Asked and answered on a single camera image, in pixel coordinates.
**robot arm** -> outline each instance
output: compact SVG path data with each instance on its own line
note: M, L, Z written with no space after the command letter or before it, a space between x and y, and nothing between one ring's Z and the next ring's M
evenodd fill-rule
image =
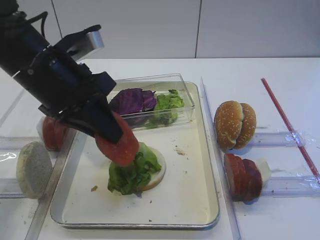
M92 74L85 64L77 64L86 49L86 38L95 37L95 25L65 36L51 46L18 11L16 0L0 1L0 68L41 102L39 110L62 124L92 137L99 134L117 143L119 127L106 96L116 82L106 73Z

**red cabbage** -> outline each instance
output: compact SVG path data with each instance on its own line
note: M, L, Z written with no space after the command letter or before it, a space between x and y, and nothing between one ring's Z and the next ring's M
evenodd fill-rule
M152 110L157 104L155 93L141 88L121 90L109 103L112 111L120 114L136 114Z

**cable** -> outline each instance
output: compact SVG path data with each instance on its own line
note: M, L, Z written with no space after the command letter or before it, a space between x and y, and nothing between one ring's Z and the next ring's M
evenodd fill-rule
M45 22L46 22L46 19L48 16L48 12L44 11L42 14L43 14L43 16L41 18L41 35L42 35L42 37L46 38L46 36L45 36Z
M39 15L34 16L34 17L32 17L22 23L11 25L11 26L0 26L0 29L16 29L16 28L23 27L27 24L33 24L33 23L41 20L41 35L43 37L45 37L45 21L47 19L47 16L48 16L48 12L44 11L44 12L40 13Z

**green lettuce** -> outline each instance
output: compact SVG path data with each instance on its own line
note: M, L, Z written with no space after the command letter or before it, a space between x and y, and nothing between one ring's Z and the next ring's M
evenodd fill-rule
M170 89L169 94L159 94L156 96L157 103L154 111L171 109L170 112L155 113L150 117L149 122L146 124L148 128L156 128L159 124L168 126L175 122L178 118L177 111L173 110L185 106L184 100L180 97L176 89Z
M139 150L129 166L119 166L111 162L109 167L108 190L117 190L122 195L138 193L139 187L146 186L151 174L161 170L157 156L143 142L139 142Z

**sesame seed bun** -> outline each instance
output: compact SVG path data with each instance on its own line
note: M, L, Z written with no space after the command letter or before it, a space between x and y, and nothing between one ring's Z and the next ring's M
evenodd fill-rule
M215 112L214 126L217 142L224 152L241 149L255 134L256 114L249 104L226 101Z
M236 139L234 149L242 149L253 138L257 126L255 110L247 103L241 103L242 112L244 115L242 121L242 129L239 137Z

